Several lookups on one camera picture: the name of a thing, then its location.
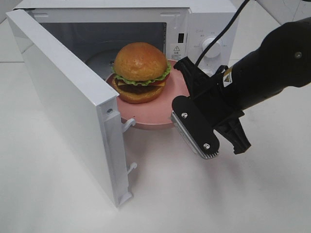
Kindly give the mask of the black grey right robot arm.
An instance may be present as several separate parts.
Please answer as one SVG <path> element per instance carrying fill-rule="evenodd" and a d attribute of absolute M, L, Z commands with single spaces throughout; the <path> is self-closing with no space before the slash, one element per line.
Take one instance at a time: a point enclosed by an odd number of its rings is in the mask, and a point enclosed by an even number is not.
<path fill-rule="evenodd" d="M 174 68 L 185 80 L 189 96 L 172 101 L 171 119 L 192 151 L 203 159 L 218 155 L 221 134 L 235 154 L 250 147 L 240 118 L 245 109 L 286 87 L 311 81 L 311 20 L 288 22 L 270 32 L 260 47 L 231 67 L 208 76 L 185 57 Z"/>

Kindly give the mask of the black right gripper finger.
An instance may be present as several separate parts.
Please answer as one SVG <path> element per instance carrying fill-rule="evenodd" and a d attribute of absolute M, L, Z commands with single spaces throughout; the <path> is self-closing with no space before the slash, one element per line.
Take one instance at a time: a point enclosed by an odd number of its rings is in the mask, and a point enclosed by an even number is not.
<path fill-rule="evenodd" d="M 171 120 L 191 150 L 203 159 L 218 156 L 220 142 L 192 100 L 177 96 L 172 101 Z"/>

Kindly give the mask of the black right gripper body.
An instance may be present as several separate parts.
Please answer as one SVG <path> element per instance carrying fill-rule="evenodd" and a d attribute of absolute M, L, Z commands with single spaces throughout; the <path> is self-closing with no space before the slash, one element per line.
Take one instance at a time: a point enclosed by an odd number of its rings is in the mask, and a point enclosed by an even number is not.
<path fill-rule="evenodd" d="M 179 60 L 173 67 L 182 73 L 190 93 L 188 98 L 200 110 L 214 132 L 220 133 L 233 145 L 234 154 L 246 152 L 251 144 L 239 120 L 244 113 L 229 105 L 221 93 L 227 67 L 220 66 L 211 77 L 196 67 L 188 57 Z"/>

